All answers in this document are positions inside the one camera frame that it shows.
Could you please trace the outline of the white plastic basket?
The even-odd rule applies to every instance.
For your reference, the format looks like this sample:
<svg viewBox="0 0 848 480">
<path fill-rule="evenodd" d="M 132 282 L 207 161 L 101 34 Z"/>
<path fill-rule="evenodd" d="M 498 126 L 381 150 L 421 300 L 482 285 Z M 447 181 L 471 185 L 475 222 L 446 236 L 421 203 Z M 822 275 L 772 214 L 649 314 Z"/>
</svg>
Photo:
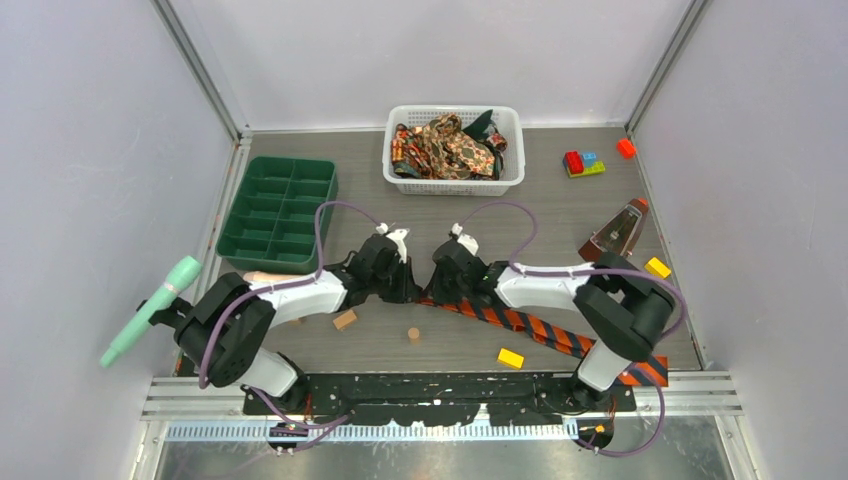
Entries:
<svg viewBox="0 0 848 480">
<path fill-rule="evenodd" d="M 517 111 L 402 105 L 388 117 L 382 173 L 404 194 L 501 196 L 525 178 Z"/>
</svg>

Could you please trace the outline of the brown wooden metronome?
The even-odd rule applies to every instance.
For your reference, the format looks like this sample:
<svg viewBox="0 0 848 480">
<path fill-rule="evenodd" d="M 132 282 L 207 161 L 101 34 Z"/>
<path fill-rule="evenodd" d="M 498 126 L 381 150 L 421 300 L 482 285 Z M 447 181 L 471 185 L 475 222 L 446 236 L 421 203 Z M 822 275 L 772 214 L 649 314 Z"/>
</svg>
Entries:
<svg viewBox="0 0 848 480">
<path fill-rule="evenodd" d="M 587 262 L 595 262 L 604 252 L 628 257 L 638 242 L 649 214 L 645 198 L 633 198 L 578 249 Z"/>
</svg>

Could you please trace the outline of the orange navy striped tie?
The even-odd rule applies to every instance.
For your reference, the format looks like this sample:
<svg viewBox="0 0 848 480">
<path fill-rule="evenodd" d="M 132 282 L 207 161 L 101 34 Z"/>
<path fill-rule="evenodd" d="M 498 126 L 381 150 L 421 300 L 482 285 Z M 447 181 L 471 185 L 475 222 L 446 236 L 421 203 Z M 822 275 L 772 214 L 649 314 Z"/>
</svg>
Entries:
<svg viewBox="0 0 848 480">
<path fill-rule="evenodd" d="M 583 359 L 596 343 L 594 339 L 554 326 L 534 315 L 508 308 L 480 307 L 468 301 L 440 304 L 429 298 L 420 299 L 418 303 L 523 333 L 536 343 L 577 359 Z M 665 356 L 652 356 L 647 362 L 638 363 L 636 372 L 622 373 L 614 382 L 622 386 L 651 386 L 654 383 L 661 387 L 669 386 L 668 360 Z"/>
</svg>

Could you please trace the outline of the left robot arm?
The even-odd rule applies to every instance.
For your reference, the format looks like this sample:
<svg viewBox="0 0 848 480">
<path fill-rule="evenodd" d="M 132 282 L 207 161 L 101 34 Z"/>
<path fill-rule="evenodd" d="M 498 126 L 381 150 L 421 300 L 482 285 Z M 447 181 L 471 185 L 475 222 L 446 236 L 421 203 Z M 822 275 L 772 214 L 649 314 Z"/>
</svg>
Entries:
<svg viewBox="0 0 848 480">
<path fill-rule="evenodd" d="M 304 374 L 285 355 L 264 349 L 267 332 L 302 317 L 346 312 L 371 295 L 386 303 L 417 302 L 408 234 L 406 229 L 373 234 L 317 280 L 303 276 L 273 285 L 226 274 L 196 304 L 176 300 L 152 321 L 173 329 L 183 352 L 207 366 L 205 378 L 213 386 L 252 387 L 280 412 L 296 413 L 307 398 Z"/>
</svg>

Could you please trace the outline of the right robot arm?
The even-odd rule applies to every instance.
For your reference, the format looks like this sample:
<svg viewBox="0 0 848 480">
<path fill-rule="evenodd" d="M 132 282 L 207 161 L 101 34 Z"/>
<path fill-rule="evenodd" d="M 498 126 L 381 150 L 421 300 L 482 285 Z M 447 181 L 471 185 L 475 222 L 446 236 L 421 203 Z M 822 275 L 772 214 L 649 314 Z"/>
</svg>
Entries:
<svg viewBox="0 0 848 480">
<path fill-rule="evenodd" d="M 652 359 L 667 324 L 682 303 L 660 280 L 624 257 L 605 252 L 572 267 L 485 263 L 475 250 L 450 239 L 433 254 L 435 270 L 423 303 L 455 311 L 519 333 L 581 358 L 565 384 L 577 410 L 601 410 L 611 387 L 633 364 L 644 379 L 663 371 Z M 580 314 L 595 338 L 586 339 L 526 313 L 544 307 Z"/>
</svg>

